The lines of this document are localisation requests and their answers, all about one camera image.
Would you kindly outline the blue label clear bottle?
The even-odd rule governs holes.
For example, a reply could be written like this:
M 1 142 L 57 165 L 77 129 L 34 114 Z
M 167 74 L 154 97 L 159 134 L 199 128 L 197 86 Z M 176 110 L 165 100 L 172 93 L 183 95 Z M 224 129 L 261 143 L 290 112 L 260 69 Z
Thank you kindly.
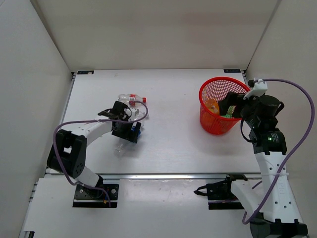
M 136 145 L 137 143 L 130 142 L 121 138 L 114 148 L 114 154 L 117 157 L 122 157 L 128 151 L 132 151 Z

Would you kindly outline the green plastic bottle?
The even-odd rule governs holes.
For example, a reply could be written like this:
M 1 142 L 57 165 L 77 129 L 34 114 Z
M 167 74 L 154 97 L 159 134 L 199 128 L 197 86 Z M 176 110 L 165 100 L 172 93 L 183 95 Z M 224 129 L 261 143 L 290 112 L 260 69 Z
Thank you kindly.
M 227 110 L 227 112 L 223 115 L 221 115 L 223 118 L 231 119 L 233 118 L 233 112 L 235 110 L 236 106 L 230 106 Z

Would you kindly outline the red label clear bottle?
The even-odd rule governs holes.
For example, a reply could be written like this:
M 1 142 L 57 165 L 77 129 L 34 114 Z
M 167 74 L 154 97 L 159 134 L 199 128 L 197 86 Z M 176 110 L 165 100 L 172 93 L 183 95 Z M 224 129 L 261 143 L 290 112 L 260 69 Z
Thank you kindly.
M 145 97 L 140 97 L 136 94 L 119 94 L 118 95 L 118 100 L 120 102 L 123 102 L 127 104 L 128 106 L 135 106 L 136 101 L 140 101 L 143 103 L 146 103 L 147 99 Z

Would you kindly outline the orange bottle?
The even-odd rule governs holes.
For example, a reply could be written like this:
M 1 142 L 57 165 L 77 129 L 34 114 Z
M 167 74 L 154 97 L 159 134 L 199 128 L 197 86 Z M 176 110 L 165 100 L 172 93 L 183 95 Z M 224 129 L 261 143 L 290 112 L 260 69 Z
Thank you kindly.
M 207 107 L 207 109 L 216 114 L 216 115 L 219 115 L 219 106 L 218 106 L 218 103 L 215 99 L 208 99 L 206 102 L 205 102 L 205 106 Z
M 215 120 L 215 117 L 207 112 L 205 112 L 201 117 L 201 124 L 203 125 L 212 125 Z

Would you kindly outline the clear unlabelled plastic bottle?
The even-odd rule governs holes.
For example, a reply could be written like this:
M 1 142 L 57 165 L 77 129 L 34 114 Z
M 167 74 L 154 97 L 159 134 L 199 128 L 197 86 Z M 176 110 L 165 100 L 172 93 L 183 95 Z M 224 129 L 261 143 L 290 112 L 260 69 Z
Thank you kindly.
M 142 112 L 142 111 L 138 111 L 138 112 L 135 114 L 134 121 L 142 122 L 142 121 L 144 121 L 145 119 L 147 119 L 148 116 L 149 116 L 148 113 Z

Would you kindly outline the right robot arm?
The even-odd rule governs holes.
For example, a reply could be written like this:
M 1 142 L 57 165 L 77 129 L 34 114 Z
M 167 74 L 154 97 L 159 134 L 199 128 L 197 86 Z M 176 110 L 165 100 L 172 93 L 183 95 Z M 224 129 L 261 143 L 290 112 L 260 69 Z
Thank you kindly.
M 261 172 L 264 197 L 260 198 L 246 178 L 233 178 L 222 187 L 228 198 L 237 197 L 245 213 L 244 225 L 250 226 L 254 238 L 306 238 L 308 227 L 301 221 L 299 210 L 288 181 L 286 163 L 310 133 L 315 106 L 311 96 L 300 85 L 288 80 L 282 82 L 298 88 L 307 97 L 311 107 L 308 128 L 295 147 L 288 152 L 285 136 L 276 127 L 278 113 L 284 103 L 266 94 L 268 79 L 255 79 L 249 83 L 251 90 L 245 94 L 229 92 L 218 105 L 224 115 L 234 106 L 234 117 L 240 117 L 251 131 L 244 139 L 253 146 Z

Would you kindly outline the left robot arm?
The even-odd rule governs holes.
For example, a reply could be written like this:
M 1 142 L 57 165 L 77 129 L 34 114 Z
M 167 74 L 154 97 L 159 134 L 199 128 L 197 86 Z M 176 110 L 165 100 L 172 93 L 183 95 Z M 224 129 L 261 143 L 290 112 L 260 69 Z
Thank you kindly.
M 87 147 L 105 134 L 137 143 L 141 121 L 148 115 L 123 102 L 115 101 L 110 109 L 98 113 L 92 120 L 68 121 L 53 132 L 53 144 L 47 167 L 65 175 L 71 185 L 83 186 L 92 198 L 105 192 L 103 179 L 86 166 Z

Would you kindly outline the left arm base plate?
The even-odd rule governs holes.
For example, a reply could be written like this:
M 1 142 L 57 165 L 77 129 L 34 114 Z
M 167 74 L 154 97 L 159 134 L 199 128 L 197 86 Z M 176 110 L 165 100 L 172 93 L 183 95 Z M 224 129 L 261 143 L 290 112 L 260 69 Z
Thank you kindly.
M 77 185 L 73 205 L 74 208 L 117 208 L 119 184 L 103 183 L 103 189 L 108 193 L 108 197 L 100 190 L 88 189 L 82 185 Z

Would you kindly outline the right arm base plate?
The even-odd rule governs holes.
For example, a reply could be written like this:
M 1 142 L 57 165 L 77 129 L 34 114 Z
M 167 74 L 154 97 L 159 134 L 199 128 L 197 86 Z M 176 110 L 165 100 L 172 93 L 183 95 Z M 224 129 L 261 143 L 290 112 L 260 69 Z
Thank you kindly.
M 194 190 L 198 196 L 206 196 L 209 210 L 243 210 L 243 206 L 230 191 L 225 181 L 207 183 Z

